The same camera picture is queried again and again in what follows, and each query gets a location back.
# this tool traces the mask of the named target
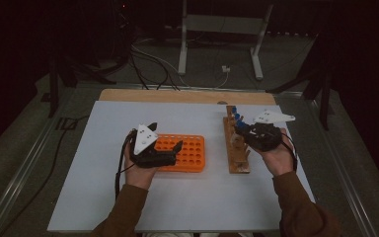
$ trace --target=black cable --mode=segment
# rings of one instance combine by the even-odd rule
[[[165,66],[164,66],[162,63],[160,63],[159,61],[157,61],[157,60],[150,59],[150,58],[146,58],[146,57],[142,57],[142,56],[137,56],[137,55],[135,55],[135,54],[133,54],[133,56],[135,56],[135,57],[137,57],[137,58],[140,58],[140,59],[143,59],[143,60],[148,60],[148,61],[151,61],[151,62],[155,62],[155,63],[161,65],[161,66],[165,69]],[[155,84],[158,84],[158,82],[155,82],[155,81],[153,81],[153,80],[149,80],[148,78],[144,77],[144,76],[141,74],[141,71],[140,71],[140,75],[142,76],[142,78],[146,79],[147,81],[152,82],[152,83],[155,83]],[[168,78],[169,78],[169,72],[166,70],[166,76],[165,76],[165,79],[164,79],[161,83],[158,84],[158,87],[157,87],[156,90],[159,90],[159,88],[160,88],[160,87],[161,87],[161,86],[162,86],[162,85],[168,80]]]
[[[120,69],[122,69],[122,67],[125,65],[125,63],[127,62],[128,58],[119,58],[115,61],[115,65],[114,66],[111,66],[111,67],[108,67],[108,68],[104,68],[104,69],[99,69],[99,70],[96,70],[95,72],[96,73],[99,73],[99,74],[102,74],[104,76],[109,76],[113,73],[116,73],[118,72]]]
[[[293,170],[294,171],[297,171],[297,163],[298,163],[298,159],[297,159],[297,149],[295,148],[295,145],[294,145],[294,142],[293,140],[286,134],[282,133],[281,135],[283,136],[286,136],[290,141],[291,141],[291,144],[293,144],[293,148],[294,148],[294,151],[293,149],[291,149],[285,142],[281,141],[281,144],[288,149],[288,151],[290,152],[290,155],[291,155],[291,158],[293,159]]]
[[[121,176],[121,173],[128,170],[129,168],[131,168],[133,165],[127,167],[126,169],[122,170],[121,171],[121,167],[122,167],[122,160],[123,160],[123,157],[124,157],[124,151],[125,151],[125,146],[127,145],[127,143],[131,140],[131,138],[133,136],[135,136],[137,130],[136,129],[133,129],[129,134],[128,136],[125,138],[124,140],[124,143],[122,144],[122,147],[121,147],[121,153],[119,155],[119,163],[118,163],[118,171],[116,172],[115,174],[115,199],[118,197],[118,194],[119,194],[119,178]]]
[[[41,184],[41,186],[38,188],[38,190],[36,191],[36,193],[29,199],[29,201],[27,201],[27,204],[14,216],[14,218],[6,225],[6,227],[4,229],[2,229],[2,231],[0,232],[0,237],[2,237],[5,232],[11,227],[12,224],[14,224],[14,222],[18,219],[18,217],[20,217],[20,215],[30,206],[30,204],[33,203],[33,201],[36,199],[36,197],[39,195],[39,193],[41,193],[41,191],[44,189],[45,185],[47,184],[48,180],[51,178],[51,175],[53,174],[54,172],[54,168],[56,166],[56,162],[57,162],[57,156],[58,156],[58,152],[60,150],[60,146],[61,146],[61,142],[63,140],[63,137],[65,136],[66,132],[70,129],[70,128],[74,128],[76,127],[76,125],[78,124],[78,122],[82,119],[86,119],[88,118],[89,116],[85,116],[85,117],[81,117],[81,118],[67,118],[67,119],[72,119],[73,122],[70,123],[64,130],[63,130],[63,133],[61,134],[60,138],[59,138],[59,141],[57,143],[57,147],[56,147],[56,151],[54,152],[54,157],[53,157],[53,162],[51,164],[51,168],[50,168],[50,171],[47,175],[47,177],[45,178],[44,182]]]
[[[144,88],[146,88],[146,90],[149,90],[149,88],[147,87],[146,83],[143,81],[143,77],[142,77],[142,75],[141,75],[141,71],[140,71],[140,69],[138,69],[137,66],[136,66],[136,63],[135,63],[135,61],[134,61],[134,55],[133,55],[132,53],[131,53],[130,55],[131,55],[131,56],[130,56],[130,59],[131,59],[131,65],[132,65],[132,67],[134,68],[134,70],[136,71],[136,73],[137,73],[137,77],[138,77],[138,79],[140,80],[141,85],[142,85]]]
[[[129,169],[130,169],[131,167],[133,167],[134,165],[135,165],[135,164],[132,164],[132,165],[128,166],[127,168],[125,168],[125,169],[123,169],[122,171],[120,171],[120,173],[123,173],[123,172],[129,170]]]
[[[155,57],[155,56],[152,56],[152,55],[147,54],[147,53],[143,53],[143,52],[138,51],[138,50],[133,50],[133,49],[132,49],[131,52],[132,52],[132,53],[138,53],[138,54],[141,54],[141,55],[146,56],[147,58],[146,58],[146,57],[137,56],[137,55],[133,54],[135,57],[138,57],[138,58],[141,58],[141,59],[144,59],[144,60],[148,60],[148,61],[154,62],[154,63],[158,64],[159,66],[161,66],[161,67],[164,69],[166,77],[165,77],[164,81],[162,81],[162,82],[158,85],[157,90],[159,90],[160,87],[161,87],[163,84],[165,84],[165,83],[168,81],[168,79],[169,79],[170,82],[171,82],[171,87],[172,87],[174,90],[178,90],[178,91],[180,91],[180,89],[178,88],[178,86],[177,86],[177,85],[174,83],[174,81],[172,80],[171,73],[168,71],[167,67],[162,63],[161,60],[159,60],[159,59],[158,59],[157,57]]]

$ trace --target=white table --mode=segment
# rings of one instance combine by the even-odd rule
[[[247,123],[263,109],[280,112],[279,106],[236,106]],[[228,172],[222,127],[225,116],[224,105],[96,102],[47,230],[89,232],[108,216],[114,205],[114,176],[125,136],[140,123],[154,121],[158,122],[157,133],[204,136],[206,165],[201,173],[158,172],[136,231],[278,229],[280,208],[261,156],[251,152],[251,174]],[[286,127],[285,123],[276,125]],[[297,174],[313,199],[301,162]]]

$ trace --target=cable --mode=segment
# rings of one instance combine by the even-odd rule
[[[120,173],[127,171],[128,169],[130,169],[130,168],[133,167],[134,165],[135,165],[135,164],[132,164],[132,165],[128,166],[127,168],[125,168],[125,169],[123,169],[122,171],[120,171]]]
[[[95,72],[96,73],[99,73],[99,74],[102,74],[104,76],[109,76],[113,73],[116,73],[119,71],[119,69],[121,69],[125,63],[128,61],[128,58],[126,57],[122,57],[122,58],[119,58],[115,61],[115,65],[114,66],[111,66],[111,67],[108,67],[108,68],[104,68],[104,69],[99,69],[99,70],[96,70]]]
[[[285,148],[288,149],[288,151],[290,152],[291,158],[293,159],[293,170],[297,171],[297,163],[298,163],[297,156],[298,155],[297,155],[297,149],[295,148],[294,142],[293,142],[293,140],[288,135],[286,135],[284,133],[281,133],[281,135],[286,136],[290,140],[291,144],[293,145],[293,149],[291,149],[285,142],[281,141],[281,144]]]
[[[214,87],[214,88],[211,88],[211,89],[213,89],[213,90],[214,90],[214,89],[219,89],[219,88],[222,87],[224,84],[226,84],[228,78],[229,78],[229,72],[226,72],[226,79],[224,79],[224,82],[221,83],[219,86]]]
[[[155,58],[155,59],[158,59],[158,60],[160,60],[160,61],[162,61],[162,62],[165,62],[168,66],[170,66],[172,69],[174,69],[174,71],[177,73],[178,77],[180,78],[181,82],[182,82],[184,85],[186,85],[186,86],[188,86],[189,88],[191,88],[191,86],[188,85],[188,84],[184,81],[184,79],[181,77],[181,75],[180,75],[179,72],[178,72],[178,69],[175,68],[171,63],[169,63],[168,61],[166,61],[166,60],[164,60],[164,59],[162,59],[162,58],[160,58],[160,57],[157,57],[157,56],[151,55],[151,54],[149,54],[149,53],[146,53],[146,52],[144,52],[144,51],[138,49],[137,47],[135,47],[133,44],[131,45],[131,47],[134,48],[136,51],[138,51],[138,52],[144,54],[144,55],[147,55],[147,56],[153,57],[153,58]]]
[[[64,130],[63,130],[63,133],[61,134],[60,138],[59,138],[59,141],[57,143],[57,147],[56,147],[56,150],[54,152],[54,157],[53,157],[53,162],[52,162],[52,165],[51,165],[51,168],[50,168],[50,171],[47,175],[47,177],[45,178],[44,182],[41,184],[41,186],[38,188],[38,190],[36,191],[36,193],[29,199],[29,201],[27,201],[27,204],[14,216],[14,218],[6,225],[5,228],[2,229],[2,231],[0,232],[0,237],[2,237],[5,232],[11,227],[12,224],[14,224],[14,222],[18,219],[18,217],[21,216],[21,214],[30,206],[30,204],[33,203],[33,201],[36,199],[36,197],[39,195],[39,193],[41,193],[41,191],[44,189],[45,185],[47,184],[48,180],[50,179],[51,175],[53,174],[54,172],[54,168],[55,168],[55,165],[56,165],[56,162],[57,162],[57,156],[58,156],[58,152],[60,150],[60,146],[61,146],[61,142],[63,140],[63,137],[65,136],[66,132],[70,129],[70,128],[74,128],[78,122],[82,119],[86,119],[88,118],[89,116],[85,116],[85,117],[81,117],[81,118],[67,118],[67,119],[72,119],[73,122],[70,123]]]
[[[135,136],[137,133],[137,130],[134,128],[126,137],[125,137],[125,140],[124,140],[124,143],[122,144],[122,147],[121,147],[121,153],[119,154],[119,163],[118,163],[118,171],[116,172],[115,174],[115,199],[118,197],[118,194],[119,194],[119,178],[121,176],[121,173],[128,170],[129,168],[131,168],[133,165],[127,167],[126,169],[124,169],[123,171],[121,171],[121,167],[122,167],[122,160],[123,160],[123,157],[124,157],[124,151],[125,151],[125,146],[127,145],[127,143],[131,140],[131,138],[133,136]]]
[[[169,79],[169,81],[171,82],[171,87],[172,87],[174,90],[178,90],[178,91],[180,90],[180,89],[177,87],[177,85],[175,85],[174,81],[172,80],[171,74],[169,73],[168,69],[165,67],[165,65],[164,65],[164,64],[163,64],[158,58],[156,58],[156,57],[154,57],[154,56],[152,56],[152,55],[148,55],[148,54],[142,53],[141,51],[137,51],[137,50],[134,50],[134,49],[132,49],[131,51],[134,52],[134,53],[139,53],[139,54],[142,54],[142,55],[144,55],[144,56],[147,56],[148,58],[146,58],[146,57],[140,57],[140,56],[134,55],[134,56],[136,56],[136,57],[138,57],[138,58],[141,58],[141,59],[144,59],[144,60],[148,60],[148,61],[154,62],[154,63],[160,65],[160,66],[164,69],[166,77],[165,77],[165,79],[164,79],[164,80],[158,85],[158,87],[156,88],[156,90],[159,90],[160,87],[168,81],[168,79]]]
[[[141,75],[140,69],[138,69],[137,66],[136,66],[136,63],[134,61],[134,55],[131,54],[130,59],[131,59],[131,64],[132,64],[134,70],[136,71],[137,77],[140,80],[141,85],[144,88],[146,88],[146,90],[149,90],[149,88],[147,87],[146,83],[143,81],[143,76]]]

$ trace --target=wooden block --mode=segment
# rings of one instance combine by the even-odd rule
[[[230,174],[249,174],[251,168],[249,167],[247,146],[244,144],[242,147],[234,147],[231,142],[232,133],[229,129],[228,118],[223,118],[224,135],[226,139],[227,159],[229,164]]]

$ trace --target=blue object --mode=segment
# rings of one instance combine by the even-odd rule
[[[243,127],[245,127],[245,126],[247,126],[243,121],[241,121],[241,120],[237,120],[236,121],[236,126],[237,127],[240,127],[240,128],[243,128]]]

